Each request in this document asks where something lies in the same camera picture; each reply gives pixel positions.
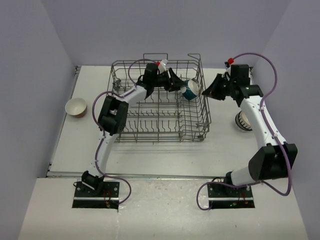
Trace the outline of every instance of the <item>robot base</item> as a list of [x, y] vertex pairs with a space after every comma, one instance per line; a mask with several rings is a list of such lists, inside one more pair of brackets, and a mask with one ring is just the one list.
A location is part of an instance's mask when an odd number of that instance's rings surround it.
[[117, 181], [104, 181], [100, 192], [84, 185], [81, 181], [75, 182], [75, 192], [72, 208], [75, 209], [118, 209], [119, 186]]
[[[215, 182], [225, 182], [225, 177], [214, 177]], [[251, 187], [231, 188], [220, 184], [209, 184], [208, 200], [211, 209], [255, 208]]]

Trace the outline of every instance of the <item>white wall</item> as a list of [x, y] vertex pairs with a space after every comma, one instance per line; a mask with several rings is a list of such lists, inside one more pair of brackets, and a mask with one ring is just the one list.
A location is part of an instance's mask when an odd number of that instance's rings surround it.
[[75, 65], [110, 65], [143, 53], [224, 66], [262, 52], [290, 0], [42, 0]]
[[39, 0], [0, 7], [0, 238], [17, 239], [44, 177], [74, 67]]
[[[293, 0], [263, 51], [278, 71], [278, 88], [266, 101], [270, 114], [298, 148], [293, 188], [310, 240], [320, 236], [319, 9], [318, 0]], [[272, 88], [273, 71], [263, 60], [253, 76], [265, 93]]]

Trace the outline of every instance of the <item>dish rack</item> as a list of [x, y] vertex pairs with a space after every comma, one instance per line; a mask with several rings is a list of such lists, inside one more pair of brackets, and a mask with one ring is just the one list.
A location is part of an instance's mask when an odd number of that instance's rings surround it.
[[[116, 142], [201, 142], [209, 132], [211, 116], [206, 97], [201, 93], [206, 89], [200, 54], [188, 54], [189, 59], [171, 60], [167, 53], [145, 53], [143, 58], [161, 61], [167, 59], [166, 68], [184, 80], [195, 81], [199, 96], [191, 101], [180, 91], [167, 92], [155, 88], [151, 96], [136, 103], [128, 110], [126, 126]], [[135, 60], [117, 60], [111, 65], [108, 89], [121, 95], [134, 84], [128, 77], [128, 69]], [[138, 81], [144, 74], [148, 60], [132, 65], [130, 76]]]

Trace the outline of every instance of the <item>red cap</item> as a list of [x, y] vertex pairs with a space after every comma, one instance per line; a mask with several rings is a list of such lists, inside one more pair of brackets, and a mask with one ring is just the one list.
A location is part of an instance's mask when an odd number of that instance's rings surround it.
[[231, 57], [228, 59], [228, 64], [233, 64], [234, 63], [234, 59]]

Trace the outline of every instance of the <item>mug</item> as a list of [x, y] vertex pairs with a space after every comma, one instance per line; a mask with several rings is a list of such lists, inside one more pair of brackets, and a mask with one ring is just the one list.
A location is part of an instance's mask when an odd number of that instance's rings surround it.
[[182, 86], [180, 90], [184, 98], [186, 98], [188, 101], [195, 99], [199, 95], [199, 87], [192, 80], [184, 81], [184, 86]]

